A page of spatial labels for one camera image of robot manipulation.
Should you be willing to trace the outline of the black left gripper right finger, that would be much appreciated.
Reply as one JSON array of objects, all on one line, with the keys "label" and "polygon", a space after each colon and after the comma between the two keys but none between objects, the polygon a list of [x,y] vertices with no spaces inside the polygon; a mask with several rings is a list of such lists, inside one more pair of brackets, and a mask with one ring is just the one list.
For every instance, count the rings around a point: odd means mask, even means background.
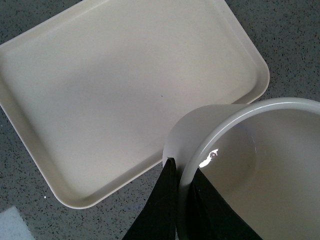
[{"label": "black left gripper right finger", "polygon": [[180,240],[260,240],[261,237],[230,207],[197,169],[179,214]]}]

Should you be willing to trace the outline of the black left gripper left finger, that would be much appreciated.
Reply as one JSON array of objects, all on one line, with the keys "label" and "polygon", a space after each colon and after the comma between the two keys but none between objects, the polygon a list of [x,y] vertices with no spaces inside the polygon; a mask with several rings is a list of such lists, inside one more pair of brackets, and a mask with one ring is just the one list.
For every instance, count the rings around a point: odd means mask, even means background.
[{"label": "black left gripper left finger", "polygon": [[174,240],[178,204],[175,159],[169,157],[141,213],[124,240]]}]

